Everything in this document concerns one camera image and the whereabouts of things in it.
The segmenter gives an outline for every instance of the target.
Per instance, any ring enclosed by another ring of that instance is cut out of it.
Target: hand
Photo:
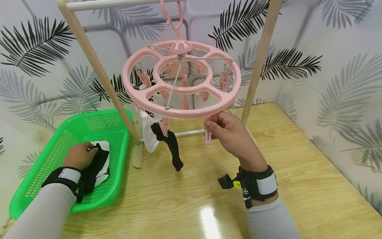
[[[210,116],[204,126],[212,133],[212,139],[219,139],[224,149],[240,160],[243,169],[254,172],[267,170],[263,155],[239,117],[220,111]]]
[[[90,142],[84,142],[69,148],[64,162],[62,163],[62,167],[74,167],[79,170],[88,167],[98,152],[98,148],[93,148],[88,152],[87,148],[91,147],[94,147],[94,145]]]

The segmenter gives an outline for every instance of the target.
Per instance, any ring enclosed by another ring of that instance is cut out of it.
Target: person's left hand
[[[90,142],[79,143],[69,148],[62,167],[74,167],[83,170],[93,161],[94,156],[98,152],[98,148],[87,151],[87,148],[94,147]]]

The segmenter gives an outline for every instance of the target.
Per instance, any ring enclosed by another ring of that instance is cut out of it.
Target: wall
[[[269,1],[216,3],[183,3],[182,36],[219,46],[237,61],[242,70],[235,104],[239,107],[244,104]],[[2,6],[0,223],[6,223],[14,191],[54,130],[72,115],[113,105],[102,87],[97,88],[98,78],[55,1],[3,0]],[[166,7],[175,22],[176,4]],[[225,21],[228,11],[243,8],[237,21]],[[370,0],[285,1],[254,100],[254,104],[276,102],[380,213],[381,8],[382,3]],[[138,49],[175,37],[164,24],[159,4],[82,11],[78,16],[113,83],[118,83],[126,59]],[[37,30],[34,23],[41,24]],[[152,69],[153,64],[145,59],[142,68]],[[214,73],[222,72],[220,62],[211,64]],[[172,83],[174,76],[164,78]],[[114,85],[138,121],[123,87]],[[201,95],[192,97],[192,107],[206,105]],[[181,107],[179,102],[172,106]],[[210,98],[207,105],[214,102]]]

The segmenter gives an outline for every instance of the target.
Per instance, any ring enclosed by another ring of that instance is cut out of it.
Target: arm
[[[76,197],[67,186],[46,185],[14,223],[4,239],[61,238],[66,218],[75,201]]]
[[[210,116],[204,126],[219,139],[222,146],[239,159],[240,166],[251,172],[265,172],[268,168],[257,145],[241,120],[221,111]],[[252,239],[299,239],[300,236],[278,193],[264,202],[251,199],[248,209],[248,229]]]
[[[71,167],[61,172],[63,177],[78,183],[80,171],[90,165],[98,148],[89,142],[71,147],[65,156],[63,167]],[[59,239],[62,237],[66,218],[76,201],[71,189],[65,184],[50,183],[44,185],[37,197],[21,214],[4,239]]]
[[[263,172],[267,163],[257,146],[252,152],[256,160],[240,159],[242,168]],[[299,239],[296,226],[278,193],[264,202],[251,199],[252,208],[247,210],[248,229],[252,239]]]

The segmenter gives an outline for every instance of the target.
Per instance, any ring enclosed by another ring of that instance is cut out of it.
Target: wooden table
[[[381,238],[382,217],[276,105],[253,106],[247,125],[302,238]],[[201,129],[203,119],[172,120],[171,126],[174,132]],[[222,190],[217,181],[226,173],[234,177],[238,160],[218,141],[205,147],[202,135],[178,142],[180,172],[164,142],[153,154],[145,149],[142,169],[127,161],[117,201],[71,214],[63,238],[249,238],[240,190]]]

